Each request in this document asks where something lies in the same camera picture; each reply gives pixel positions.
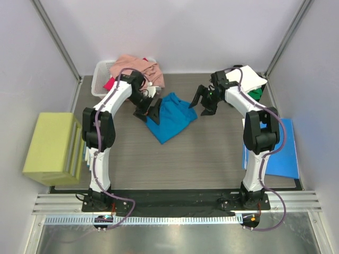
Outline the blue t shirt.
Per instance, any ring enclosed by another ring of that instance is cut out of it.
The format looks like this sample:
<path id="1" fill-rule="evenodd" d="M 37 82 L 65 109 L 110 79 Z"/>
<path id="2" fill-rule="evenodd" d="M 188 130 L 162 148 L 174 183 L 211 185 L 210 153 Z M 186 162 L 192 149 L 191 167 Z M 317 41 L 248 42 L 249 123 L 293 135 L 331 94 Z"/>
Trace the blue t shirt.
<path id="1" fill-rule="evenodd" d="M 159 109 L 159 124 L 147 117 L 146 126 L 160 144 L 175 137 L 198 116 L 190 103 L 180 99 L 175 93 L 169 93 L 163 97 Z"/>

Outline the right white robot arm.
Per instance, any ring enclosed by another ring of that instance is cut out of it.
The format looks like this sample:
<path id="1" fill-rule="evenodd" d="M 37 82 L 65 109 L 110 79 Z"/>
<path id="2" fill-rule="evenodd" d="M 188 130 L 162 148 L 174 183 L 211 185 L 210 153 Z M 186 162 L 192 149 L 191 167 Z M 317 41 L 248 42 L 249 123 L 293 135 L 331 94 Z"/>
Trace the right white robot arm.
<path id="1" fill-rule="evenodd" d="M 232 105 L 244 117 L 243 143 L 249 152 L 246 174 L 240 184 L 239 203 L 247 210 L 258 208 L 264 200 L 264 177 L 269 157 L 280 141 L 281 120 L 275 108 L 267 108 L 252 99 L 242 88 L 243 68 L 239 68 L 239 80 L 227 76 L 234 70 L 228 68 L 211 74 L 210 85 L 199 85 L 190 107 L 201 103 L 205 115 L 214 115 L 218 103 Z"/>

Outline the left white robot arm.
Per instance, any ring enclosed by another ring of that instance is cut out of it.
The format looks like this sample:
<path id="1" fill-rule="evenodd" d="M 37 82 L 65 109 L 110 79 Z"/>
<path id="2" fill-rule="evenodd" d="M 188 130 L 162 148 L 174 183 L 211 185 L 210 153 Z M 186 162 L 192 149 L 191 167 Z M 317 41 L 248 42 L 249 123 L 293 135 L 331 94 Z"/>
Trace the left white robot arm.
<path id="1" fill-rule="evenodd" d="M 161 99 L 153 101 L 155 94 L 147 87 L 147 78 L 141 72 L 130 69 L 130 74 L 120 72 L 112 89 L 93 108 L 85 108 L 82 116 L 82 138 L 89 150 L 91 182 L 83 199 L 83 212 L 106 212 L 116 197 L 111 194 L 109 178 L 110 149 L 115 142 L 113 118 L 125 100 L 136 109 L 134 116 L 143 122 L 159 124 Z"/>

